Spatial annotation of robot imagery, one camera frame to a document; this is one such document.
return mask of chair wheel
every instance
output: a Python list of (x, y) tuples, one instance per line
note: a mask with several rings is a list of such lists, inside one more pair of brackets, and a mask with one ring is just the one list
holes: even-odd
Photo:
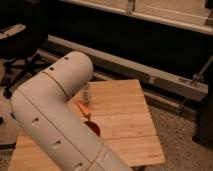
[(10, 91), (4, 91), (4, 97), (6, 97), (7, 99), (9, 99), (12, 96), (12, 93)]

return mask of wood panel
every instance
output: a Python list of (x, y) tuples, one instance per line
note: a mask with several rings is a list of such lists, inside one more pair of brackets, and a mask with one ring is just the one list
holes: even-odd
[[(101, 138), (110, 148), (129, 166), (163, 163), (164, 155), (139, 81), (91, 82), (90, 86), (91, 121), (100, 127)], [(86, 118), (75, 103), (80, 94), (67, 105), (84, 121)], [(9, 170), (36, 170), (38, 166), (57, 170), (46, 154), (25, 133), (21, 133)]]
[(135, 11), (186, 23), (204, 25), (210, 10), (205, 0), (136, 0)]
[(128, 2), (127, 0), (84, 0), (84, 1), (121, 9), (126, 9)]

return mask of metal bar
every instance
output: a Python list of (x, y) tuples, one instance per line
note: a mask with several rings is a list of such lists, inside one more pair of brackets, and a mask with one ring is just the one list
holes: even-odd
[(191, 85), (192, 80), (190, 79), (88, 48), (55, 36), (50, 35), (48, 40), (90, 55), (93, 63), (97, 66), (101, 66), (102, 68), (123, 74), (130, 78), (137, 78), (143, 82), (189, 99), (201, 101), (208, 94), (208, 86), (205, 84), (197, 83), (196, 86), (194, 86)]
[(41, 57), (44, 57), (45, 59), (51, 61), (51, 62), (56, 62), (57, 60), (60, 59), (59, 56), (57, 55), (54, 55), (52, 53), (49, 53), (49, 52), (46, 52), (42, 49), (38, 49), (38, 54), (41, 56)]
[[(197, 84), (197, 82), (199, 81), (199, 79), (203, 76), (204, 72), (209, 68), (209, 66), (212, 64), (213, 62), (213, 56), (211, 56), (209, 58), (209, 60), (206, 62), (206, 64), (203, 66), (203, 68), (200, 70), (200, 72), (195, 75), (195, 77), (193, 78), (191, 85), (195, 85)], [(178, 107), (178, 112), (179, 112), (179, 116), (182, 116), (182, 112), (184, 110), (185, 105), (190, 101), (190, 99), (185, 98), (179, 105)]]
[[(60, 59), (60, 57), (56, 57), (56, 56), (52, 56), (51, 54), (47, 51), (41, 50), (42, 51), (42, 57), (46, 58), (52, 62), (57, 61), (58, 59)], [(112, 75), (108, 75), (106, 73), (102, 73), (100, 71), (94, 71), (94, 75), (93, 78), (95, 78), (95, 80), (100, 80), (100, 81), (109, 81), (109, 80), (117, 80), (119, 78), (114, 77)], [(179, 110), (179, 105), (180, 102), (179, 101), (175, 101), (174, 99), (169, 99), (168, 97), (162, 96), (161, 94), (157, 94), (154, 92), (151, 92), (149, 90), (143, 89), (144, 95), (146, 97), (147, 103), (160, 107), (162, 109), (166, 109), (172, 113), (176, 113), (179, 114), (178, 110)], [(195, 115), (196, 115), (196, 111), (192, 108), (188, 108), (184, 106), (184, 118), (187, 118), (191, 121), (195, 121)]]

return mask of wooden tabletop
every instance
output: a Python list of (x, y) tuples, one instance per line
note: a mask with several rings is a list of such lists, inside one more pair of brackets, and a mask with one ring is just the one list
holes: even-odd
[[(164, 155), (143, 91), (137, 80), (91, 82), (91, 120), (101, 138), (129, 166), (164, 163)], [(70, 109), (85, 120), (75, 101)], [(20, 133), (9, 170), (59, 170), (24, 132)]]

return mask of orange object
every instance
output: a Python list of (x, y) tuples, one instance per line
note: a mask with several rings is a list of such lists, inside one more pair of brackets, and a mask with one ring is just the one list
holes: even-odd
[(78, 105), (80, 111), (82, 114), (90, 120), (90, 109), (86, 107), (81, 101), (76, 101), (76, 104)]

